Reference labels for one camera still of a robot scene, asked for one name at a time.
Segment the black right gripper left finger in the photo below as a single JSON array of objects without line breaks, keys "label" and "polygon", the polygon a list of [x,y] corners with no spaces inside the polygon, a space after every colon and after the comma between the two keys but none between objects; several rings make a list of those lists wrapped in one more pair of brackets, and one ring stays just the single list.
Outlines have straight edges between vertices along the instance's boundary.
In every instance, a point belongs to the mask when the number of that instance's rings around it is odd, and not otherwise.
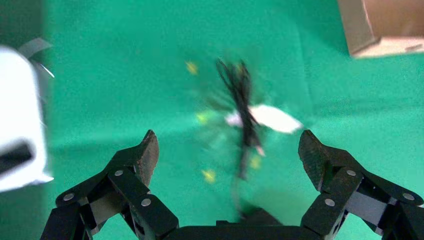
[{"label": "black right gripper left finger", "polygon": [[43,240],[91,240],[119,215],[140,240],[163,240],[178,218],[151,193],[159,142],[147,131],[136,146],[117,151],[96,175],[61,193],[41,234]]}]

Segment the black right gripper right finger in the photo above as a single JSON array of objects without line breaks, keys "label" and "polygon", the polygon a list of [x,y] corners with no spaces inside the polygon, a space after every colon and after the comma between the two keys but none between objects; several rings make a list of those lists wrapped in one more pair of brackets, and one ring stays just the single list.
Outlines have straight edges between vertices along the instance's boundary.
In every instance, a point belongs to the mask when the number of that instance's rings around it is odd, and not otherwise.
[{"label": "black right gripper right finger", "polygon": [[349,152],[324,145],[302,132],[298,155],[318,196],[301,226],[320,240],[336,237],[355,215],[383,240],[421,240],[424,200],[417,193],[366,170]]}]

